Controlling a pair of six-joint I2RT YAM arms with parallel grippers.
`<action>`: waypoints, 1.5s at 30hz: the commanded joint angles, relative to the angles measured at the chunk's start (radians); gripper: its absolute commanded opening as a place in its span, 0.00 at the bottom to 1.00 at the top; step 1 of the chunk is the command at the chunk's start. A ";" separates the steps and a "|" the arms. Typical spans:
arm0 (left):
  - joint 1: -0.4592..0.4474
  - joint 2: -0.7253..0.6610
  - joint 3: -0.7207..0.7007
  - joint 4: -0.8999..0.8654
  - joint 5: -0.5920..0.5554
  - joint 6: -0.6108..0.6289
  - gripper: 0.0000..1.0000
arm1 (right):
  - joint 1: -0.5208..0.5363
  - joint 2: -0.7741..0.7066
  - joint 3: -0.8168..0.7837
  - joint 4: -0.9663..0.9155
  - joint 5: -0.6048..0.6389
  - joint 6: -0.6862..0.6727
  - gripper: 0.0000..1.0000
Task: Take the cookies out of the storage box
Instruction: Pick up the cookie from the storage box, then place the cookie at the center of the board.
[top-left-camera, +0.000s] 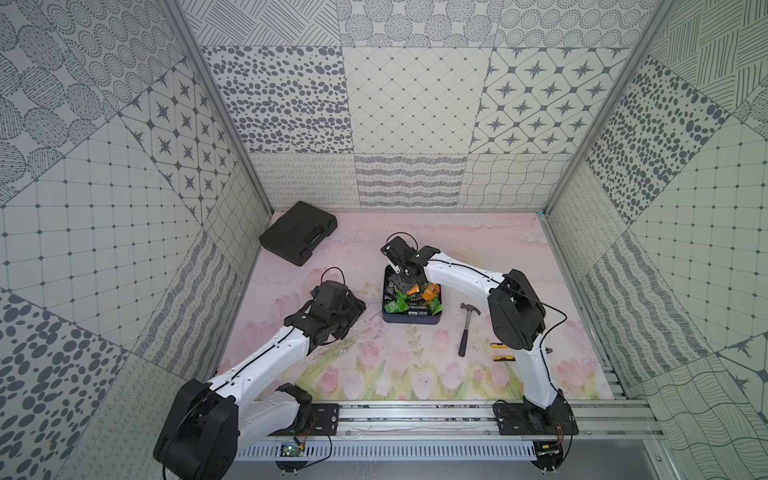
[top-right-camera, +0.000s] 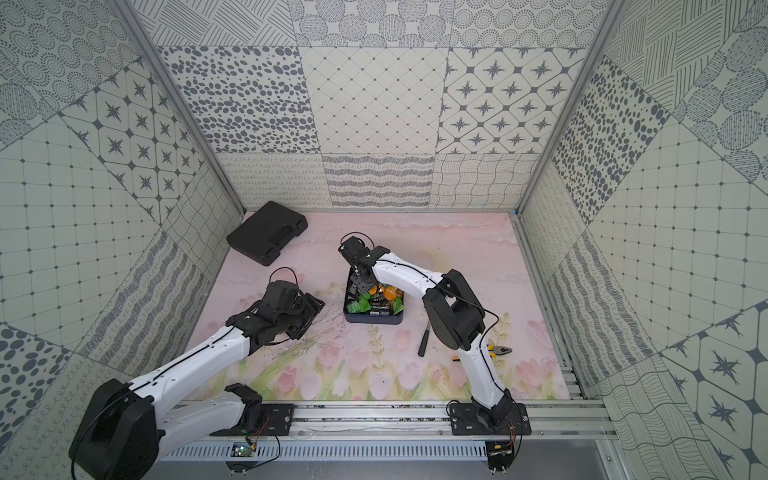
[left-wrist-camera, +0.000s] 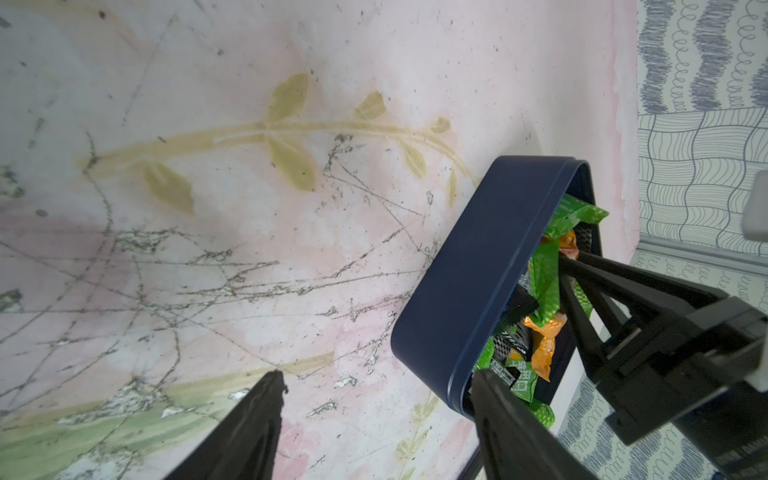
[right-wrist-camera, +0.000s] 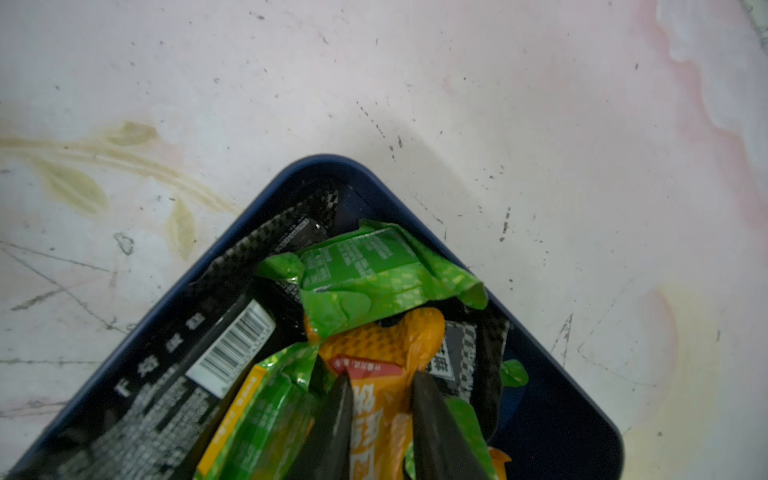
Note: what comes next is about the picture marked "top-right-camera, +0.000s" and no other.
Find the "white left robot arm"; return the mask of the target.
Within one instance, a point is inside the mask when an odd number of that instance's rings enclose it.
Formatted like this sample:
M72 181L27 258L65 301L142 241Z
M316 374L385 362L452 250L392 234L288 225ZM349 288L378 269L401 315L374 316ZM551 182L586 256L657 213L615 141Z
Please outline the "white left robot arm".
M230 365L277 345L278 336L300 339L324 306L295 283L273 281L261 299L191 351L130 381L105 382L75 433L70 469L94 479L140 479L162 457L217 432L241 434L254 448L270 427L290 423L266 411L256 390L234 383L211 400L179 403Z

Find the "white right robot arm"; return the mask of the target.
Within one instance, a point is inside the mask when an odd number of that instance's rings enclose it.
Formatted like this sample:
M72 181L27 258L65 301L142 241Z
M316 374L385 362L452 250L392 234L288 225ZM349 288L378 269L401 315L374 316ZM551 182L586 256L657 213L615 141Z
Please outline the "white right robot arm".
M383 246L368 247L355 232L342 238L339 253L360 289L383 284L420 298L434 336L458 354L471 400L446 404L453 435L519 439L532 433L525 405L502 385L493 364L485 325L490 311L459 271L439 273L415 266Z

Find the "dark blue storage box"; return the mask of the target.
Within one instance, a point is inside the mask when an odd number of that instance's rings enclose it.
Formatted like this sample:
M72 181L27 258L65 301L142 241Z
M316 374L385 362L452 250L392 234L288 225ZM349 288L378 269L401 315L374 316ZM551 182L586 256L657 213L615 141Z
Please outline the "dark blue storage box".
M404 317L404 292L387 284L361 290L357 275L349 270L343 314L347 322L369 325L399 325Z

